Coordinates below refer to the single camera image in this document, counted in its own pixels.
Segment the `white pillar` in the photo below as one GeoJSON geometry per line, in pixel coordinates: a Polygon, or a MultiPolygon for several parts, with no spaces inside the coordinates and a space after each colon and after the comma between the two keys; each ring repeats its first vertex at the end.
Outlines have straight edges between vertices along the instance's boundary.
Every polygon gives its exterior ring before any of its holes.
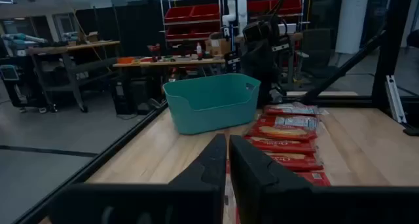
{"type": "Polygon", "coordinates": [[[355,54],[360,47],[368,0],[342,0],[335,51],[355,54]]]}

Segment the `black computer tower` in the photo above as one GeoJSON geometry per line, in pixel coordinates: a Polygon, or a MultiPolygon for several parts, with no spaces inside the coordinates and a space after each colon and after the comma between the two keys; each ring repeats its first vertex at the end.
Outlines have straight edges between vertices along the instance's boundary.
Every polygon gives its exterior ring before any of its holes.
{"type": "Polygon", "coordinates": [[[111,95],[117,115],[130,115],[133,112],[128,93],[128,81],[122,77],[111,79],[111,95]]]}

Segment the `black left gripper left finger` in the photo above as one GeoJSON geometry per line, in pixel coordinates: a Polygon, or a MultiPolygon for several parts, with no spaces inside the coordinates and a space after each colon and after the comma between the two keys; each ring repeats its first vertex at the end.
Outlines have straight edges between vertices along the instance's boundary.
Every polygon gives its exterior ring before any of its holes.
{"type": "Polygon", "coordinates": [[[222,224],[227,142],[218,134],[167,184],[79,183],[50,205],[52,224],[222,224]]]}

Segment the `black table frame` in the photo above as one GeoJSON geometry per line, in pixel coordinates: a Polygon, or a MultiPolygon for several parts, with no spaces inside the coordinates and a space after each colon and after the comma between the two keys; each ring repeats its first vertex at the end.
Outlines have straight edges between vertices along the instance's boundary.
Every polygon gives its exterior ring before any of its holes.
{"type": "MultiPolygon", "coordinates": [[[[369,41],[364,48],[358,51],[346,63],[342,65],[329,79],[321,83],[318,87],[308,91],[301,96],[284,96],[285,102],[300,102],[304,104],[315,104],[324,107],[376,107],[383,109],[388,106],[388,97],[384,92],[384,77],[395,71],[400,44],[407,21],[410,3],[412,0],[390,0],[388,17],[384,27],[385,31],[381,32],[369,41]],[[371,96],[321,96],[320,93],[331,86],[339,77],[355,67],[370,52],[379,48],[380,55],[378,58],[376,75],[373,84],[371,96]]],[[[126,147],[128,142],[132,140],[141,131],[146,129],[151,123],[157,120],[162,113],[168,110],[168,103],[164,102],[159,109],[150,112],[141,122],[137,123],[132,129],[127,131],[115,142],[113,142],[106,150],[92,158],[92,160],[76,171],[72,176],[57,186],[51,193],[47,194],[41,201],[36,203],[26,213],[22,214],[11,224],[38,224],[46,216],[46,207],[52,202],[52,199],[67,186],[75,183],[86,181],[94,175],[106,162],[111,160],[122,148],[126,147]]]]}

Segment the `black equipment cart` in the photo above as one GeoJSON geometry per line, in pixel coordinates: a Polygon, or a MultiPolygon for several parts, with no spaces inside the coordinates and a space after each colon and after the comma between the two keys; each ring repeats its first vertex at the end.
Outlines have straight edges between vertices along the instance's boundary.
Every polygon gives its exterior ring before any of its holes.
{"type": "Polygon", "coordinates": [[[12,105],[17,108],[23,108],[24,106],[16,91],[16,85],[20,80],[16,67],[14,65],[0,65],[0,76],[12,105]]]}

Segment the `red storage bin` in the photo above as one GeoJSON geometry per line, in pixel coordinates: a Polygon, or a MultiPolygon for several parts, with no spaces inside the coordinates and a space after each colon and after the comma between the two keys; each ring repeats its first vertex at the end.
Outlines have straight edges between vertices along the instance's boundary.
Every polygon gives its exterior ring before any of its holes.
{"type": "Polygon", "coordinates": [[[212,33],[217,33],[220,30],[218,23],[203,23],[196,24],[191,29],[191,36],[193,38],[208,38],[212,33]]]}
{"type": "Polygon", "coordinates": [[[301,0],[283,0],[282,7],[277,11],[277,14],[297,14],[302,11],[301,0]]]}
{"type": "Polygon", "coordinates": [[[247,11],[252,13],[266,13],[270,10],[269,0],[248,1],[247,11]]]}
{"type": "Polygon", "coordinates": [[[193,12],[193,6],[186,7],[172,7],[168,9],[164,16],[165,23],[177,23],[177,22],[188,22],[191,21],[191,14],[193,12]]]}
{"type": "Polygon", "coordinates": [[[194,6],[191,12],[192,21],[218,20],[218,19],[219,19],[219,5],[218,4],[197,5],[197,6],[194,6]]]}
{"type": "Polygon", "coordinates": [[[186,26],[170,26],[166,31],[166,39],[167,40],[174,40],[174,39],[190,39],[192,38],[193,34],[190,27],[186,26]]]}

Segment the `wooden top workbench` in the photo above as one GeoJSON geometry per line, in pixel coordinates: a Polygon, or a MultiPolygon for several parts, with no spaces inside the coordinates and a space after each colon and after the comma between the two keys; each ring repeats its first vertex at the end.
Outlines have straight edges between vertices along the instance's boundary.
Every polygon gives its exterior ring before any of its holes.
{"type": "Polygon", "coordinates": [[[107,73],[100,75],[98,77],[94,77],[93,79],[88,80],[78,80],[77,74],[89,72],[91,70],[99,69],[101,67],[109,68],[113,64],[116,63],[115,58],[98,58],[93,62],[86,62],[83,64],[75,64],[71,60],[70,54],[75,51],[80,50],[92,50],[93,52],[96,51],[97,48],[105,48],[108,46],[115,48],[115,54],[119,54],[118,46],[120,45],[120,41],[98,41],[95,43],[88,43],[82,45],[67,45],[62,47],[36,47],[36,48],[29,48],[27,49],[27,53],[31,57],[33,62],[34,70],[38,77],[38,82],[41,86],[43,91],[43,95],[45,97],[47,107],[52,111],[56,112],[56,104],[53,102],[51,98],[51,93],[53,92],[72,92],[74,99],[83,113],[88,112],[88,107],[85,104],[82,94],[81,94],[81,87],[86,84],[93,83],[95,81],[100,81],[106,77],[109,77],[114,74],[113,71],[109,70],[107,73]],[[69,84],[63,86],[51,86],[45,80],[45,74],[42,69],[41,60],[39,59],[40,56],[50,56],[50,55],[59,55],[61,56],[62,63],[64,69],[67,74],[67,78],[69,80],[69,84]]]}

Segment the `wooden top work table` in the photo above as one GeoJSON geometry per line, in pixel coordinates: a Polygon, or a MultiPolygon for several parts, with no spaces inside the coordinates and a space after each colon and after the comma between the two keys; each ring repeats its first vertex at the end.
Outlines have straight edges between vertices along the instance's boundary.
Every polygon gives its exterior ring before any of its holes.
{"type": "Polygon", "coordinates": [[[135,58],[132,64],[113,64],[113,67],[122,67],[128,69],[140,68],[147,69],[160,67],[166,81],[175,81],[176,79],[192,79],[196,77],[205,77],[220,74],[225,60],[220,56],[213,58],[165,56],[161,60],[154,61],[151,57],[135,58]]]}

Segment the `aluminium bracket strip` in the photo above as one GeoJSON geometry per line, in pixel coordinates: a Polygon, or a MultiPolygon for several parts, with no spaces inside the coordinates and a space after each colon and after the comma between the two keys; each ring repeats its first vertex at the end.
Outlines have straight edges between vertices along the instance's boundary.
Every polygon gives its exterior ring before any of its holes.
{"type": "Polygon", "coordinates": [[[385,86],[393,120],[397,121],[399,124],[407,123],[399,91],[393,75],[386,75],[385,86]]]}

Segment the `black bracket foot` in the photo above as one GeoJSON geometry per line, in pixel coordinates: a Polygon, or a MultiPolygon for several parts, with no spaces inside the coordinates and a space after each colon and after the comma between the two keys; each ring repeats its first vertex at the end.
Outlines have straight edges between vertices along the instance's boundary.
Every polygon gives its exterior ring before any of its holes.
{"type": "Polygon", "coordinates": [[[403,123],[403,132],[408,136],[419,137],[419,128],[403,123]]]}

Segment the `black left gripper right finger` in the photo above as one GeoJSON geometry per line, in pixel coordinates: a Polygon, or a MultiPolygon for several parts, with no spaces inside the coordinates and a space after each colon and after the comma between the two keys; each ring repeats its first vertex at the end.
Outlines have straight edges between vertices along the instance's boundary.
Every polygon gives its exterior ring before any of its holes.
{"type": "Polygon", "coordinates": [[[321,187],[241,136],[230,175],[241,224],[419,224],[419,187],[321,187]]]}

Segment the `teal plastic basket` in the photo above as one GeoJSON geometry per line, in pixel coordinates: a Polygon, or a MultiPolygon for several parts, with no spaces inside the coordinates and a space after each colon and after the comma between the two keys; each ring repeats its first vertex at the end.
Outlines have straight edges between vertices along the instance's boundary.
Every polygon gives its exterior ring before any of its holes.
{"type": "Polygon", "coordinates": [[[167,82],[163,89],[177,131],[193,135],[251,122],[260,83],[228,73],[167,82]]]}

